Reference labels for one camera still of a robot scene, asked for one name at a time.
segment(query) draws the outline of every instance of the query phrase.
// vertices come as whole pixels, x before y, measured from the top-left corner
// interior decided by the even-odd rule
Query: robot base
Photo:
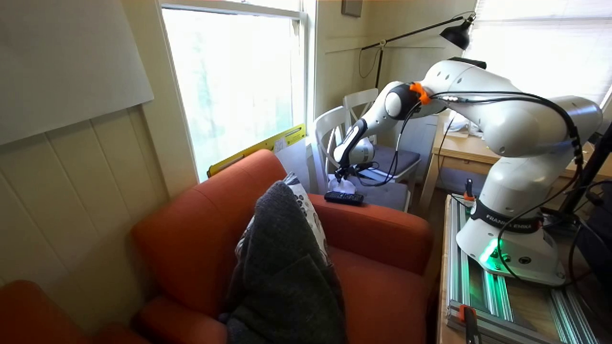
[[[456,232],[456,244],[481,269],[491,273],[548,286],[565,282],[556,242],[541,227],[533,232],[504,231],[498,244],[497,236],[498,229],[481,219],[468,219]]]

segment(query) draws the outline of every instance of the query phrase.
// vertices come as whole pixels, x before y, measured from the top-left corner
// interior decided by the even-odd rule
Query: white robotic arm
[[[571,156],[581,164],[581,141],[596,129],[600,108],[583,97],[521,93],[477,62],[439,60],[420,83],[386,85],[363,116],[366,125],[347,139],[357,141],[395,120],[435,114],[445,106],[472,120],[483,143],[500,156],[456,234],[460,250],[493,273],[562,284],[554,240],[539,223],[541,204]],[[347,164],[351,146],[338,148]]]

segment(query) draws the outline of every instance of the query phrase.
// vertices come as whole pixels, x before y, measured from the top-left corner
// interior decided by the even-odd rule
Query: gray fabric
[[[221,318],[231,344],[345,341],[334,271],[282,181],[256,202]]]

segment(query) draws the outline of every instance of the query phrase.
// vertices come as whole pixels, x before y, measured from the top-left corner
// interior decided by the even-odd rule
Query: armchair armrest
[[[227,341],[223,322],[164,296],[152,297],[137,311],[135,326],[152,338],[152,341]]]
[[[418,275],[424,273],[432,232],[422,217],[374,204],[326,202],[321,194],[309,194],[309,200],[330,246]]]

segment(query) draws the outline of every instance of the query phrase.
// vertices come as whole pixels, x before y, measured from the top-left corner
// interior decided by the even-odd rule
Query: gray cloth
[[[282,181],[256,202],[221,318],[231,344],[345,341],[338,280]]]

